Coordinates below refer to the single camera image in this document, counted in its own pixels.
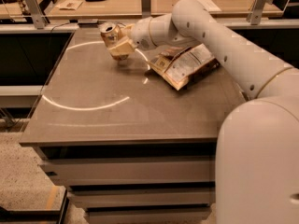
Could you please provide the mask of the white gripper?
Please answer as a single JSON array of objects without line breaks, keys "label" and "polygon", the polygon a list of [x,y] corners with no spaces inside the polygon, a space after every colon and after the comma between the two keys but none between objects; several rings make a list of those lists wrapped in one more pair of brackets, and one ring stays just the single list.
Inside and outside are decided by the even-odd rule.
[{"label": "white gripper", "polygon": [[127,24],[121,27],[118,42],[108,47],[108,51],[113,57],[126,56],[133,53],[136,46],[139,49],[153,49],[150,37],[150,22],[152,17],[142,19],[135,24]]}]

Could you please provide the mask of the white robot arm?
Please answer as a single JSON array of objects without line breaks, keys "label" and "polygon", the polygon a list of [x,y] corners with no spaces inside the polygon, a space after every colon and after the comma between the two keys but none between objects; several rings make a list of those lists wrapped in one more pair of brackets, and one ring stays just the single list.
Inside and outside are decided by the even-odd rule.
[{"label": "white robot arm", "polygon": [[299,224],[299,69],[217,22],[197,0],[121,29],[113,55],[204,44],[247,101],[221,125],[217,224]]}]

